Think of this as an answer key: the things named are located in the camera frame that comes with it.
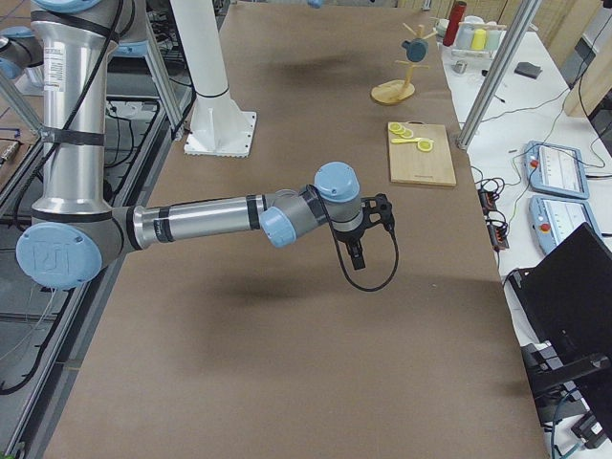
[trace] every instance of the blue joint cap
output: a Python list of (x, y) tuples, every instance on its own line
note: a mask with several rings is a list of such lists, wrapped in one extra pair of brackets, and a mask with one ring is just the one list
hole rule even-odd
[(34, 32), (25, 26), (15, 26), (0, 31), (0, 35), (4, 35), (6, 38), (31, 38), (34, 36)]
[(102, 0), (33, 0), (40, 8), (53, 12), (73, 13), (89, 10)]
[(67, 290), (93, 279), (102, 268), (102, 255), (92, 239), (63, 223), (39, 223), (17, 241), (17, 262), (35, 282)]
[(360, 194), (360, 184), (353, 167), (333, 162), (324, 165), (315, 175), (315, 186), (321, 197), (331, 203), (348, 203)]
[(269, 208), (259, 215), (259, 225), (272, 245), (278, 248), (293, 244), (297, 239), (294, 225), (279, 208)]
[(9, 60), (0, 57), (0, 72), (8, 79), (16, 79), (21, 75), (21, 68)]
[(113, 57), (145, 57), (149, 52), (148, 42), (120, 43)]

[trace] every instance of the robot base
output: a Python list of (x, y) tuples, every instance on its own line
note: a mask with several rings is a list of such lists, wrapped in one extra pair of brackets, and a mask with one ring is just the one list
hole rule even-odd
[(214, 123), (209, 125), (209, 129), (192, 129), (191, 134), (187, 137), (185, 153), (187, 155), (232, 156), (234, 158), (249, 156), (257, 114), (255, 112), (239, 113), (245, 120), (248, 120), (246, 128), (232, 133), (230, 137), (223, 136), (224, 139), (219, 142), (217, 142), (217, 137), (213, 132)]

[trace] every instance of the red bottle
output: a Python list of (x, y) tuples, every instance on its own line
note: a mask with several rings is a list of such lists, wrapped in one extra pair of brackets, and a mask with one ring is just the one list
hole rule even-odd
[(459, 23), (463, 19), (463, 13), (466, 12), (466, 2), (455, 2), (450, 10), (450, 16), (448, 17), (447, 33), (444, 35), (442, 44), (444, 46), (450, 46), (455, 42), (455, 36), (459, 30)]

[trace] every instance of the white desk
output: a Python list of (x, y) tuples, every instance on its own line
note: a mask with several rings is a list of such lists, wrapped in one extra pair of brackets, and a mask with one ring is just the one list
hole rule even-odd
[[(489, 69), (491, 62), (487, 59), (464, 58), (451, 55), (448, 48), (442, 47), (442, 58), (447, 75), (448, 86), (452, 92), (452, 100), (460, 122), (465, 121), (480, 86), (484, 81), (481, 71)], [(462, 59), (468, 62), (468, 69), (459, 75), (452, 70), (452, 64)], [(542, 68), (538, 79), (531, 79), (514, 73), (516, 64), (529, 61)], [(558, 96), (567, 84), (561, 77), (555, 63), (548, 55), (535, 33), (527, 33), (504, 76), (502, 84), (497, 89), (497, 95), (506, 103), (495, 98), (485, 115), (485, 119), (500, 115), (503, 112), (523, 107), (535, 107), (540, 103)], [(485, 178), (501, 177), (506, 183), (518, 181), (511, 158), (524, 151), (528, 141), (543, 141), (551, 128), (553, 120), (561, 112), (567, 90), (557, 100), (530, 111), (507, 114), (497, 120), (490, 120), (480, 125), (476, 136), (470, 144), (468, 154), (472, 165), (484, 173)], [(574, 146), (579, 148), (582, 159), (588, 164), (599, 164), (591, 152), (589, 145), (597, 138), (587, 118), (569, 118), (564, 113), (559, 116), (553, 133), (547, 142)], [(605, 168), (586, 167), (587, 173), (610, 174), (612, 161), (601, 141), (597, 140), (593, 149), (605, 160)], [(527, 186), (524, 172), (523, 157), (516, 159), (516, 167), (521, 173), (521, 183), (517, 186), (506, 186), (501, 194), (497, 207), (508, 219), (513, 214), (514, 202)], [(474, 177), (480, 178), (474, 171)], [(591, 197), (589, 204), (593, 209), (597, 223), (602, 232), (612, 232), (612, 180), (589, 181)], [(539, 248), (536, 236), (529, 220), (529, 198), (534, 193), (529, 189), (518, 201), (516, 216), (512, 220), (509, 235), (510, 248), (500, 255), (499, 272), (505, 276), (514, 268), (529, 268), (537, 265), (544, 254)], [(612, 248), (612, 240), (605, 240)], [(506, 298), (513, 314), (514, 329), (521, 345), (537, 342), (535, 334), (522, 312), (510, 286), (506, 287)], [(569, 427), (578, 419), (569, 418), (557, 426), (556, 443), (565, 452), (577, 441)], [(576, 459), (609, 459), (612, 457), (612, 443), (605, 442), (596, 450), (579, 450), (572, 457)]]

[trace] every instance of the yellow bottle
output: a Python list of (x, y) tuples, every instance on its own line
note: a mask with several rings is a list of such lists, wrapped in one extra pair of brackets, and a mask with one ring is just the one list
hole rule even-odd
[(475, 51), (482, 51), (485, 49), (485, 43), (487, 42), (487, 33), (484, 29), (476, 29), (474, 31), (474, 39), (471, 41), (471, 48)]

